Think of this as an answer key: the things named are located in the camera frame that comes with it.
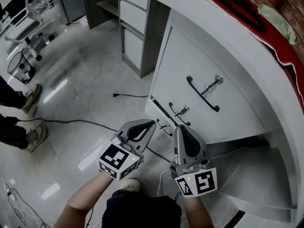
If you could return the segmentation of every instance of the brick wall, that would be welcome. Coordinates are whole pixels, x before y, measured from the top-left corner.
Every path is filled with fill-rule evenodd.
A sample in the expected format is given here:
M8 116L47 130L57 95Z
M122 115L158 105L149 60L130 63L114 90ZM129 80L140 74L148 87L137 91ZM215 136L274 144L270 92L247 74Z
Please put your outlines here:
M251 0L256 5L266 4L275 8L294 28L294 50L304 66L304 0Z

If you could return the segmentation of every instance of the cabinet door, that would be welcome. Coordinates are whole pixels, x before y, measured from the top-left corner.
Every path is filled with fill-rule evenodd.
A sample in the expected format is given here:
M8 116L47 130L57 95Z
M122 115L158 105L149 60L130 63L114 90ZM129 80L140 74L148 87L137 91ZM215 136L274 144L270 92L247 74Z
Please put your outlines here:
M215 75L223 77L222 84L216 84L205 99L220 110L214 111L193 90L187 77L193 78L193 85L201 93L214 82ZM178 123L175 113L184 106L189 107L179 117L190 123L206 141L222 142L256 135L264 128L250 104L223 71L198 47L175 29L171 29L161 65L153 87L152 96Z

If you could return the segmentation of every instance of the chair caster wheel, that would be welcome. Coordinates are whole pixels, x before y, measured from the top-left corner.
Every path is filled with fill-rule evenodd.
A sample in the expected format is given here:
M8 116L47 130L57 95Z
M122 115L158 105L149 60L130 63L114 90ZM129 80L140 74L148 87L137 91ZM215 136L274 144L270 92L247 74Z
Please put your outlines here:
M48 39L49 39L49 41L52 41L52 40L55 39L55 37L54 37L53 35L50 35L50 36L48 37Z
M42 59L42 56L41 55L38 55L37 57L36 57L36 60L37 61L40 61Z

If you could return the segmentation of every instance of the forearm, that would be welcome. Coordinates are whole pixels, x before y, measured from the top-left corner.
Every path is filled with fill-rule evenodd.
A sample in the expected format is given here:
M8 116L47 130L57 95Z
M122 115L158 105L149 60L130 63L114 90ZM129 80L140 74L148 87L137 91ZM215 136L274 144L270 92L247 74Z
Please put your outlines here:
M113 178L101 172L74 193L66 205L87 214L112 181Z
M213 228L208 211L199 197L184 198L188 223L191 228Z

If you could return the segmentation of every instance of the red cloth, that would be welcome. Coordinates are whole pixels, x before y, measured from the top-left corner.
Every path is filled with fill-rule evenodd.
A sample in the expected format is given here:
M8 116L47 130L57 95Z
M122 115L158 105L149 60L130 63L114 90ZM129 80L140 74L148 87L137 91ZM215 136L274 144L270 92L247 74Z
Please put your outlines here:
M260 18L263 20L267 33L265 35L260 34L257 30L255 30L250 25L246 24L244 21L242 21L239 17L237 17L233 12L231 12L225 5L223 5L219 0L212 0L215 2L219 7L221 7L224 11L226 11L229 15L236 18L241 24L246 26L248 29L251 30L252 33L254 33L257 37L260 38L260 40L269 48L274 49L277 55L278 62L283 66L283 70L286 73L288 79L290 80L290 83L292 84L295 93L299 99L302 111L304 113L304 103L303 98L301 95L304 95L304 67L302 65L302 62L300 61L298 55L294 51L293 47L289 44L288 40L264 17L260 16ZM249 0L247 0L248 3L250 3L253 7L256 13L257 6L252 4ZM238 10L240 10L243 14L248 15L246 11L244 11L241 7L235 5ZM285 66L292 65L294 66L294 71L296 74L296 81L293 79L292 75L288 71L288 69Z

